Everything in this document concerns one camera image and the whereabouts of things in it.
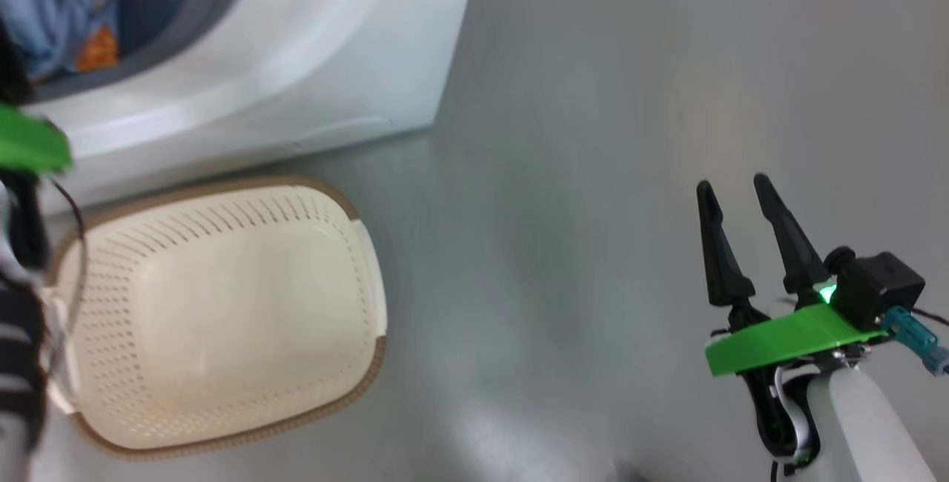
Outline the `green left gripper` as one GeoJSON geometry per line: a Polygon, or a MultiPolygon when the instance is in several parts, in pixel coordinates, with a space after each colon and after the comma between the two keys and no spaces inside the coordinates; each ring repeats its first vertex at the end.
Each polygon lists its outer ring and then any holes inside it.
{"type": "Polygon", "coordinates": [[[0,170],[36,175],[67,171],[73,167],[67,135],[51,122],[13,107],[30,104],[33,97],[33,83],[0,20],[0,170]]]}

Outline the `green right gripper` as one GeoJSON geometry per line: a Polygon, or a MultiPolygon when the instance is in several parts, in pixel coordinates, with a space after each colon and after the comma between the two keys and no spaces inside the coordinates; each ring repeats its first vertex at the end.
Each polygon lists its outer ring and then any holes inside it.
{"type": "MultiPolygon", "coordinates": [[[[830,279],[816,249],[766,174],[753,177],[764,218],[772,226],[790,295],[817,295],[816,285],[830,279]]],[[[697,184],[699,231],[709,303],[715,307],[748,306],[755,296],[752,280],[741,272],[723,229],[724,215],[714,188],[697,184]]],[[[704,354],[713,376],[741,374],[854,343],[883,337],[884,332],[858,330],[830,304],[816,304],[746,327],[712,341],[704,354]]]]}

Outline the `blue garment with orange patches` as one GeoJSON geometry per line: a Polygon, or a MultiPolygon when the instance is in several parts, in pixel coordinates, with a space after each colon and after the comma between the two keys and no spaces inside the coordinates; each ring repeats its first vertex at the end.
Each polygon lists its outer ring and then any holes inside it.
{"type": "Polygon", "coordinates": [[[15,60],[36,84],[121,62],[121,0],[0,0],[15,60]]]}

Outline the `white front-load washing machine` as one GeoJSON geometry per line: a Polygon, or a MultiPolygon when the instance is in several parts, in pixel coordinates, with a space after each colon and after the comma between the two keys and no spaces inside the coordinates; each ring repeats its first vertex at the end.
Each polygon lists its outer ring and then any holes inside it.
{"type": "Polygon", "coordinates": [[[67,135],[80,205],[434,123],[468,0],[234,0],[162,65],[20,106],[67,135]]]}

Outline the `cream perforated laundry basket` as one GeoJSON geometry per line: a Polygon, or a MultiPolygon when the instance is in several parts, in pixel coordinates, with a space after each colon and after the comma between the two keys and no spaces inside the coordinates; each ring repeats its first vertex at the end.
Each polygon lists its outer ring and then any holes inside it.
{"type": "Polygon", "coordinates": [[[298,176],[119,206],[59,242],[43,289],[64,334],[47,399],[126,460],[203,454],[343,410],[383,366],[366,224],[298,176]]]}

